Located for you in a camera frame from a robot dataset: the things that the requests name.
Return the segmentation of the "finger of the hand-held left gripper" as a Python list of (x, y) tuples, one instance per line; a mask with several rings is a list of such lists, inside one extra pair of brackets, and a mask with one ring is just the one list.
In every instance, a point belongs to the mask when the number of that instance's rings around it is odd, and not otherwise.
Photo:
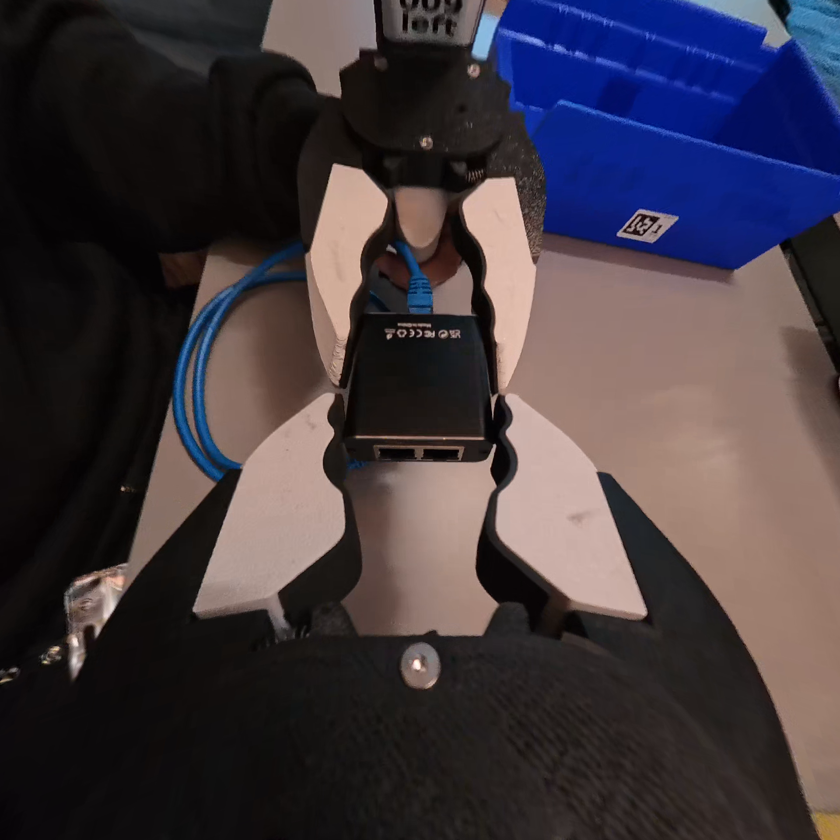
[(392, 231), (392, 201), (362, 169), (333, 164), (306, 255), (311, 323), (335, 389), (342, 387), (353, 305), (368, 279), (371, 247)]
[(529, 330), (536, 265), (512, 177), (493, 177), (461, 204), (461, 223), (469, 245), (476, 245), (479, 302), (490, 314), (490, 348), (497, 374), (496, 391), (508, 393)]

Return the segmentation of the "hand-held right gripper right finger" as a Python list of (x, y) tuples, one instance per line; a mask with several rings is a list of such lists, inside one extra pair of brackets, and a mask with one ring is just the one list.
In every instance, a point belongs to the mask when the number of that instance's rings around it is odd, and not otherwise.
[(555, 635), (569, 613), (640, 622), (648, 608), (595, 466), (519, 396), (498, 397), (476, 574), (499, 605)]

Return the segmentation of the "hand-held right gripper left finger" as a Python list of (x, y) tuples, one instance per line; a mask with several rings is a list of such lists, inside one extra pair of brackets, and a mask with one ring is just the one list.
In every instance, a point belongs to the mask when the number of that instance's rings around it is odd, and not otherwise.
[(343, 420), (342, 396), (320, 395), (248, 457), (194, 602), (199, 618), (305, 621), (359, 583)]

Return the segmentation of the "black network adapter box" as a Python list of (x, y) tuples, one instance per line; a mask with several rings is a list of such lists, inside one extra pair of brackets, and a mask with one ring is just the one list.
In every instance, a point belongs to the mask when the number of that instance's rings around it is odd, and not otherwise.
[(347, 391), (347, 453), (363, 462), (486, 460), (490, 385), (476, 316), (366, 313)]

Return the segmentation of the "blue plastic bin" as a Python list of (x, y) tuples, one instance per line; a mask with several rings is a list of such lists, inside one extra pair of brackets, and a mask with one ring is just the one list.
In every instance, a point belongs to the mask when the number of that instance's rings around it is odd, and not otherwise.
[(546, 233), (735, 270), (834, 215), (838, 106), (794, 39), (691, 2), (509, 2), (490, 49)]

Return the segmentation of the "person's left forearm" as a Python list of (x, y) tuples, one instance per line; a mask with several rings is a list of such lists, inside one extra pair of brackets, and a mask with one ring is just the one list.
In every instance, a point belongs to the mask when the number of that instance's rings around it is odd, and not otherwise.
[(2, 243), (150, 255), (299, 230), (298, 161), (326, 99), (275, 54), (205, 76), (99, 2), (2, 2)]

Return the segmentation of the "grey desk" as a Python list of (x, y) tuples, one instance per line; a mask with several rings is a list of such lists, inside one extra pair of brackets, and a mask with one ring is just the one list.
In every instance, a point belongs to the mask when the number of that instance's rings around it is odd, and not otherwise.
[[(371, 2), (272, 2), (263, 46), (318, 88), (375, 40)], [(250, 456), (327, 388), (302, 283), (259, 290), (215, 343), (216, 441)], [(759, 666), (812, 808), (838, 813), (837, 379), (774, 248), (728, 275), (548, 237), (511, 384), (612, 475), (712, 590)], [(488, 463), (359, 470), (363, 634), (477, 635)], [(127, 582), (211, 489), (163, 426)]]

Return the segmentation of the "person's left hand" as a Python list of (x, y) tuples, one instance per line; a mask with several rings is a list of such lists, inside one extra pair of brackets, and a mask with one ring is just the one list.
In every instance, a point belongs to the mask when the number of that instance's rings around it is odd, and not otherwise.
[[(461, 262), (462, 258), (452, 242), (441, 237), (432, 256), (418, 265), (431, 288), (435, 289), (455, 276)], [(408, 290), (412, 271), (406, 260), (394, 250), (387, 250), (377, 258), (375, 266), (395, 287)]]

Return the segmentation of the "clear plastic object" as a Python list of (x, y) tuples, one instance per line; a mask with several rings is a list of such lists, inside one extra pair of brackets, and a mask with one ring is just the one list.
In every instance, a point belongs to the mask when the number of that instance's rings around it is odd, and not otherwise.
[(125, 587), (126, 563), (76, 578), (64, 594), (66, 658), (74, 681), (88, 651), (116, 609)]

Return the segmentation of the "person's black clothing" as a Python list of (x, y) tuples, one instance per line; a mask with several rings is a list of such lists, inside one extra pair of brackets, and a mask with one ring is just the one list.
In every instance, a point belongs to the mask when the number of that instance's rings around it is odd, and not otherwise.
[(73, 579), (124, 559), (190, 307), (155, 254), (3, 255), (3, 667), (46, 638)]

